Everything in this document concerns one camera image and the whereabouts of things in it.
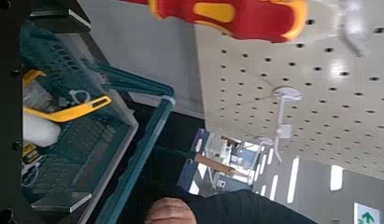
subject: plastic basket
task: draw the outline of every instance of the plastic basket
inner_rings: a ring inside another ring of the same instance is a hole
[[[130,112],[120,96],[103,91],[105,80],[86,71],[55,35],[26,22],[20,40],[23,62],[47,74],[38,81],[53,97],[71,100],[70,90],[84,90],[92,98],[104,94],[112,98],[110,105],[61,124],[59,141],[46,149],[37,180],[24,189],[29,203],[58,192],[91,193],[84,212],[71,221],[63,219],[65,223],[84,223],[134,137],[135,121],[128,120]]]

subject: ceiling fixture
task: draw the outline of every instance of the ceiling fixture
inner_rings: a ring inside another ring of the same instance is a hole
[[[278,152],[278,145],[280,138],[292,137],[292,126],[290,124],[283,124],[285,103],[300,101],[303,96],[301,93],[292,87],[278,87],[273,90],[273,95],[278,99],[278,113],[277,113],[277,128],[274,133],[274,153],[279,162],[282,162],[282,158]]]

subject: black metal frame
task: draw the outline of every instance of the black metal frame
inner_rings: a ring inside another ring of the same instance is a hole
[[[0,218],[3,218],[0,223],[43,223],[22,197],[20,163],[22,72],[19,33],[36,4],[37,0],[0,0]]]

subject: perforated ceiling panel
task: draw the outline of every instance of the perforated ceiling panel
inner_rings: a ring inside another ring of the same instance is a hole
[[[272,138],[272,90],[291,86],[304,99],[286,104],[283,123],[293,132],[280,150],[384,179],[384,0],[365,2],[370,54],[363,58],[337,36],[336,1],[311,1],[304,32],[286,44],[196,26],[206,127],[250,142]]]

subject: person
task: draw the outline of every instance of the person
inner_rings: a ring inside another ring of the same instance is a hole
[[[205,198],[146,180],[136,184],[122,218],[125,224],[317,224],[248,189]]]

